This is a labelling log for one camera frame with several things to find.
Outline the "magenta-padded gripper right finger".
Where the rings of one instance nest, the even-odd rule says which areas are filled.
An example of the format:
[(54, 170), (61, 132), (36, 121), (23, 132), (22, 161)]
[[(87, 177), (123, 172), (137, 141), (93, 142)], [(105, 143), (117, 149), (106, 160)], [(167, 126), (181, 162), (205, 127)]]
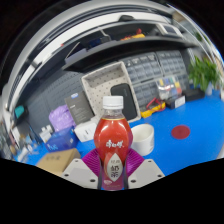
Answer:
[(125, 162), (124, 188), (141, 188), (164, 177), (163, 172), (153, 159), (144, 159), (130, 149)]

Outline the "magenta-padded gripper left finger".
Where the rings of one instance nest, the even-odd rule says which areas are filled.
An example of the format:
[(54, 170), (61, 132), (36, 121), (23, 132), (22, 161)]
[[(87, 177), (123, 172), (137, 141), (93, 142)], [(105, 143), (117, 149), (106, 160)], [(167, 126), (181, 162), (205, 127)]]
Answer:
[(82, 159), (75, 158), (64, 170), (62, 177), (84, 188), (101, 187), (101, 161), (96, 149)]

